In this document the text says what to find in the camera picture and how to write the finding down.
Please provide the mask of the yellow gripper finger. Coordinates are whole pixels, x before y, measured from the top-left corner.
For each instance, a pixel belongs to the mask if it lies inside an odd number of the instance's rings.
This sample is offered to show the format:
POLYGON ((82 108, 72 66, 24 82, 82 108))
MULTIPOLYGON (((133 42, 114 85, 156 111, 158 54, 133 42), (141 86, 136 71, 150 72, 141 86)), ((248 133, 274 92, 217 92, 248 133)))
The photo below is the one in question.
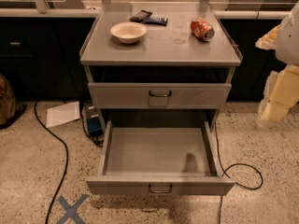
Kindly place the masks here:
POLYGON ((276 26, 272 30, 270 30, 267 34, 260 37, 255 43, 255 46, 259 49, 265 49, 265 50, 276 49, 278 29, 279 26, 276 26))
POLYGON ((272 104, 266 100, 262 100, 258 108, 260 118, 270 122, 282 121, 288 111, 289 108, 287 106, 279 103, 272 104))

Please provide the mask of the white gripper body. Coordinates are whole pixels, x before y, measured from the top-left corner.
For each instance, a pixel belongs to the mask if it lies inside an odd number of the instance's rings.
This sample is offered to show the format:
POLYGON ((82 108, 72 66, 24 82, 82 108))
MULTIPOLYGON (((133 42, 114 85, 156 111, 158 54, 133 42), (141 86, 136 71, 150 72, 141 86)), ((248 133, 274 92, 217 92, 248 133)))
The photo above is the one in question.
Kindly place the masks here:
POLYGON ((299 102, 299 66, 288 64, 277 74, 268 102, 290 109, 299 102))

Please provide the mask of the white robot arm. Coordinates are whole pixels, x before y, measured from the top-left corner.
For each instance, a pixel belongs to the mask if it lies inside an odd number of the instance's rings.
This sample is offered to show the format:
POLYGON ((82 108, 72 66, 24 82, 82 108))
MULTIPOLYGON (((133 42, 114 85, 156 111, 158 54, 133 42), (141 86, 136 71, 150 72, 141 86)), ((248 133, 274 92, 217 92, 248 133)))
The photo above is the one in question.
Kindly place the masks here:
POLYGON ((273 49, 276 58, 286 64, 282 71, 270 73, 258 109, 261 122, 282 121, 299 102, 299 3, 280 25, 259 38, 255 46, 273 49))

